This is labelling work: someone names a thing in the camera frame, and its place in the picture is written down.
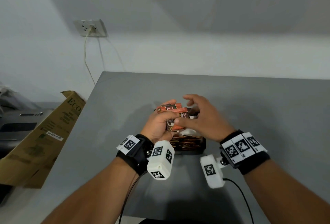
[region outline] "white plastic housing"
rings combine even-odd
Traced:
[[[222,171],[212,154],[201,157],[200,163],[202,165],[207,184],[210,188],[220,188],[225,185],[225,181],[222,179]]]
[[[156,180],[166,180],[171,175],[174,148],[167,140],[156,142],[147,165],[147,170]]]

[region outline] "person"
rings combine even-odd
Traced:
[[[236,131],[206,98],[196,94],[187,94],[183,98],[189,100],[188,106],[196,104],[195,108],[199,110],[197,119],[181,118],[170,111],[154,112],[140,134],[153,143],[170,140],[173,133],[165,131],[169,119],[175,119],[176,124],[194,129],[217,142]],[[113,224],[137,178],[138,174],[123,159],[116,157],[56,207],[42,223]],[[288,175],[273,160],[266,160],[245,174],[244,179],[272,224],[330,223],[328,203]]]

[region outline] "right forearm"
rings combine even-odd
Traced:
[[[329,223],[330,206],[268,160],[244,176],[272,224]]]

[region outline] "wristband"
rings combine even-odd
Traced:
[[[138,175],[147,171],[147,157],[151,154],[153,143],[144,135],[129,135],[117,147],[117,157],[123,159]]]
[[[249,132],[237,130],[223,139],[220,145],[221,156],[243,175],[270,159],[267,150]]]

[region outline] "forearm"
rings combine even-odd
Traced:
[[[330,206],[268,160],[244,176],[272,224],[328,223]]]
[[[43,221],[50,223],[115,223],[137,173],[116,157],[81,186]]]

